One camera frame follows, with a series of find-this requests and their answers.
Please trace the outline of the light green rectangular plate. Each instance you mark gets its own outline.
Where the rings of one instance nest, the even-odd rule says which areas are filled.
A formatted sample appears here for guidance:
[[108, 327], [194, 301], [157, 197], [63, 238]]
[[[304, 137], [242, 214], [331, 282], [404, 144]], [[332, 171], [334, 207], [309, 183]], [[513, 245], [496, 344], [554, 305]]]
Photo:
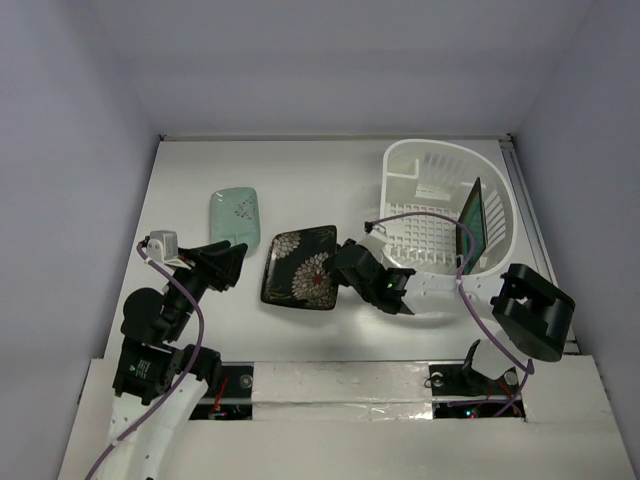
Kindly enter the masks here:
[[245, 244], [248, 254], [259, 247], [260, 212], [254, 188], [233, 187], [211, 195], [209, 242], [221, 241], [228, 241], [232, 246]]

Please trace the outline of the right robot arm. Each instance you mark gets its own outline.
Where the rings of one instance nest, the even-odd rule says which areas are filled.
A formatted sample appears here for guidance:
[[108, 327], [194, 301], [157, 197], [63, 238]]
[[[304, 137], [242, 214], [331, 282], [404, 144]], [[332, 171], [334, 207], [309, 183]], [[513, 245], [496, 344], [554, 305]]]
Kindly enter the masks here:
[[490, 279], [385, 267], [364, 245], [349, 243], [323, 263], [332, 282], [390, 315], [470, 318], [483, 337], [460, 368], [462, 384], [482, 392], [512, 367], [564, 355], [575, 301], [525, 264]]

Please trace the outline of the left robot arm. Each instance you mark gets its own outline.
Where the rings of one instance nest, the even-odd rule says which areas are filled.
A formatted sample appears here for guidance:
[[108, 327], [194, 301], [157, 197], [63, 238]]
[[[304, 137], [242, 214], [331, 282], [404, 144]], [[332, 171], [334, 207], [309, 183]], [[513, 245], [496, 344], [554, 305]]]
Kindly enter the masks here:
[[89, 479], [159, 478], [178, 429], [204, 395], [224, 386], [220, 353], [203, 345], [200, 301], [236, 286], [247, 245], [181, 248], [174, 232], [153, 231], [135, 250], [167, 283], [124, 302], [109, 437]]

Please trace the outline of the teal and brown square plate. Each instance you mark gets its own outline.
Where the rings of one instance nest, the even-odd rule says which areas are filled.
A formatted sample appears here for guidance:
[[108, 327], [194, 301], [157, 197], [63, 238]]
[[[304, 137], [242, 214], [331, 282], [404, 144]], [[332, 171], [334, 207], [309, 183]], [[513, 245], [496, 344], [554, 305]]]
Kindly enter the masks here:
[[474, 248], [472, 248], [466, 230], [460, 226], [456, 227], [456, 264], [458, 267], [463, 265], [463, 274], [469, 275], [488, 245], [482, 184], [479, 177], [471, 188], [458, 222], [467, 228], [474, 240]]

